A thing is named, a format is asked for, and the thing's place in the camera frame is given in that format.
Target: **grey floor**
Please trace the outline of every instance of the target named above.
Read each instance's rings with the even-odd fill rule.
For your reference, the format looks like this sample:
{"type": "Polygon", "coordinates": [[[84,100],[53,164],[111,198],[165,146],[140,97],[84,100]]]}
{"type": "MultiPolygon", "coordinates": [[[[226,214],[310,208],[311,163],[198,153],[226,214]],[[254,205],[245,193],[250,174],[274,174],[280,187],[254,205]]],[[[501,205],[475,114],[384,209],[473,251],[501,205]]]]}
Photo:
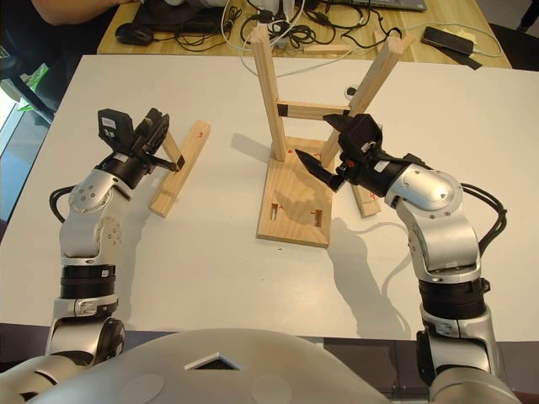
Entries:
{"type": "MultiPolygon", "coordinates": [[[[531,0],[477,0],[487,21],[515,29],[530,7],[531,0]]],[[[528,29],[527,34],[539,38],[539,20],[528,29]]]]}

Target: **wooden frame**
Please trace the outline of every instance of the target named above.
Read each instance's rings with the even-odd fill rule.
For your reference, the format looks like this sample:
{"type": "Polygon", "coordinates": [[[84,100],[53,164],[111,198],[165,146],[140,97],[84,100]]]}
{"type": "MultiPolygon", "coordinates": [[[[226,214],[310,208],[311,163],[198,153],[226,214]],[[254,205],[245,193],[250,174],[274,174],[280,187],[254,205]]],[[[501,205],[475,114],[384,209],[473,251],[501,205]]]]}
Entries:
{"type": "MultiPolygon", "coordinates": [[[[273,140],[257,237],[326,247],[333,195],[324,183],[307,172],[294,149],[298,147],[310,152],[325,167],[333,169],[339,151],[339,133],[334,130],[326,142],[288,138],[282,117],[321,120],[326,114],[355,116],[364,113],[402,55],[403,42],[396,37],[387,38],[349,105],[338,106],[279,100],[267,27],[261,24],[252,32],[254,61],[273,140]]],[[[380,211],[374,194],[361,187],[353,188],[362,215],[380,211]]]]}
{"type": "Polygon", "coordinates": [[[179,148],[170,132],[167,133],[167,137],[163,142],[165,153],[167,153],[168,158],[173,162],[177,162],[183,156],[185,163],[178,172],[168,173],[157,188],[149,206],[153,213],[161,217],[167,217],[170,208],[172,208],[178,198],[179,191],[184,186],[185,180],[195,165],[196,159],[200,155],[200,151],[209,134],[210,125],[197,120],[191,127],[181,148],[179,148]]]}

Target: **table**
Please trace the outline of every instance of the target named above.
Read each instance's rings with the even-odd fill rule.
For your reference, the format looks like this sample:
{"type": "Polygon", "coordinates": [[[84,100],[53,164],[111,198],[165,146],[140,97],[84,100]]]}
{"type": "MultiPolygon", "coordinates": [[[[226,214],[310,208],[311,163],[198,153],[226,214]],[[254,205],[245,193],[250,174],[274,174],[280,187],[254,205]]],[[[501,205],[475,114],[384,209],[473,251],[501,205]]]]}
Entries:
{"type": "MultiPolygon", "coordinates": [[[[479,6],[475,0],[451,0],[447,2],[445,0],[426,0],[427,11],[425,12],[413,12],[413,11],[403,11],[403,10],[390,10],[390,9],[379,9],[383,16],[383,23],[386,29],[389,29],[393,26],[397,27],[411,27],[413,25],[428,22],[459,22],[462,24],[467,24],[472,27],[477,27],[483,29],[492,34],[486,19],[484,18],[479,6]]],[[[243,9],[243,15],[240,17],[236,23],[236,28],[232,31],[231,42],[238,46],[242,46],[243,42],[239,37],[239,27],[243,20],[253,13],[253,8],[248,6],[245,0],[232,0],[232,4],[236,4],[238,7],[243,9]]],[[[131,45],[122,45],[115,38],[116,28],[124,23],[131,22],[136,14],[136,10],[139,8],[139,3],[127,3],[119,7],[116,12],[115,17],[110,23],[109,28],[107,29],[104,37],[101,41],[101,44],[98,48],[98,53],[100,54],[165,54],[165,55],[193,55],[193,52],[189,52],[181,48],[174,40],[166,40],[163,42],[154,42],[149,46],[131,46],[131,45]]],[[[329,12],[329,17],[332,21],[341,22],[342,24],[354,24],[357,22],[356,13],[351,13],[348,8],[342,6],[333,6],[329,12]]],[[[321,40],[329,40],[331,38],[331,29],[316,26],[313,22],[307,19],[305,16],[302,16],[299,24],[308,24],[313,27],[317,32],[317,37],[321,40]]],[[[456,26],[449,27],[453,32],[459,30],[456,26]]],[[[372,18],[370,23],[357,31],[354,34],[354,37],[364,44],[373,43],[373,30],[378,29],[378,23],[376,18],[372,18]]],[[[412,35],[415,38],[413,44],[409,49],[404,52],[401,57],[402,61],[421,61],[427,63],[447,63],[447,64],[456,64],[452,59],[445,56],[438,50],[434,49],[429,45],[422,44],[420,42],[421,35],[423,34],[424,26],[418,27],[417,29],[411,29],[410,31],[405,31],[412,35]]],[[[469,32],[473,32],[477,36],[478,47],[482,51],[495,54],[498,53],[498,48],[494,41],[490,39],[487,35],[478,33],[467,29],[469,32]]],[[[157,33],[156,38],[162,39],[170,36],[170,33],[157,33]]],[[[217,36],[211,40],[208,40],[207,46],[211,46],[222,42],[222,37],[217,36]]],[[[335,44],[348,44],[352,45],[350,40],[339,38],[337,35],[335,44]]],[[[229,45],[220,45],[202,54],[213,55],[213,56],[237,56],[241,52],[234,49],[229,45]]],[[[287,46],[284,50],[274,50],[274,56],[287,56],[287,57],[312,57],[303,55],[298,50],[293,49],[291,46],[287,46]]],[[[316,57],[334,57],[334,56],[316,56],[316,57]]],[[[371,50],[358,50],[354,53],[347,56],[349,59],[368,59],[372,60],[376,57],[376,49],[371,50]]],[[[482,55],[475,55],[474,59],[484,64],[485,66],[490,67],[507,67],[511,68],[509,61],[505,55],[501,57],[487,57],[482,55]]]]}
{"type": "MultiPolygon", "coordinates": [[[[318,62],[276,58],[275,66],[283,72],[318,62]]],[[[225,56],[83,58],[0,245],[0,322],[51,320],[60,223],[47,200],[108,155],[97,137],[97,111],[125,111],[137,124],[156,107],[171,115],[180,143],[196,119],[211,123],[211,134],[166,220],[147,208],[164,171],[136,189],[116,281],[116,315],[128,329],[253,327],[312,337],[414,338],[422,328],[418,281],[405,230],[390,208],[361,219],[346,186],[334,196],[327,250],[255,238],[271,140],[258,80],[238,65],[225,56]]],[[[345,104],[344,88],[369,65],[339,61],[283,77],[280,93],[345,104]]],[[[368,110],[383,124],[385,150],[412,152],[490,191],[509,210],[507,230],[483,257],[500,341],[539,340],[539,140],[530,109],[537,90],[537,72],[401,62],[368,110]]],[[[286,120],[289,136],[325,139],[330,131],[320,121],[286,120]]],[[[494,212],[468,196],[465,210],[479,236],[494,222],[494,212]]]]}

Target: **wire bundle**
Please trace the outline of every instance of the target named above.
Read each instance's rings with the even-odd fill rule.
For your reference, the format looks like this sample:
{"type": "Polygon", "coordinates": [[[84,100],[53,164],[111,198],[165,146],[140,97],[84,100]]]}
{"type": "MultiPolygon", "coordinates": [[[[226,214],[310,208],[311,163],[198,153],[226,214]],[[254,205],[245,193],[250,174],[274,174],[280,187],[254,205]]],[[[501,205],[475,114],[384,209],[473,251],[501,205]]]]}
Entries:
{"type": "Polygon", "coordinates": [[[493,195],[471,185],[469,183],[461,183],[462,190],[471,196],[474,196],[477,199],[480,199],[482,202],[490,206],[498,214],[498,219],[494,222],[493,226],[487,231],[487,234],[479,241],[479,253],[483,255],[484,251],[487,249],[488,245],[492,242],[494,238],[499,236],[499,234],[507,226],[507,209],[504,208],[502,203],[493,195]]]}

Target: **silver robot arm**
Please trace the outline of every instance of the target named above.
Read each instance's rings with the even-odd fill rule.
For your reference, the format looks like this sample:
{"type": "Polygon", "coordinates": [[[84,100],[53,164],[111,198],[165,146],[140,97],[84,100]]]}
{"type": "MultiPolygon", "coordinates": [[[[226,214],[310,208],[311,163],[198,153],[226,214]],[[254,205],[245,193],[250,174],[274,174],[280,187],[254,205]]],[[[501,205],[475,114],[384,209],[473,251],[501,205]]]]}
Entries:
{"type": "Polygon", "coordinates": [[[424,324],[417,334],[418,368],[431,386],[431,399],[443,402],[448,391],[475,385],[481,396],[461,396],[466,402],[485,400],[492,391],[501,395],[494,397],[518,402],[497,379],[502,376],[499,351],[483,298],[490,285],[481,278],[480,246],[462,210],[462,184],[415,156],[386,154],[382,131],[368,114],[324,119],[340,132],[342,164],[333,175],[311,155],[296,151],[307,170],[333,191],[348,181],[385,197],[408,229],[424,324]]]}
{"type": "Polygon", "coordinates": [[[45,356],[0,375],[0,402],[24,402],[122,351],[124,326],[112,317],[118,306],[115,272],[121,222],[144,175],[156,166],[181,168],[182,157],[167,162],[153,156],[167,131],[168,115],[156,109],[135,130],[129,115],[99,111],[99,137],[112,154],[79,185],[51,195],[53,213],[62,221],[62,276],[45,356]],[[67,193],[69,215],[64,221],[56,202],[67,193]]]}

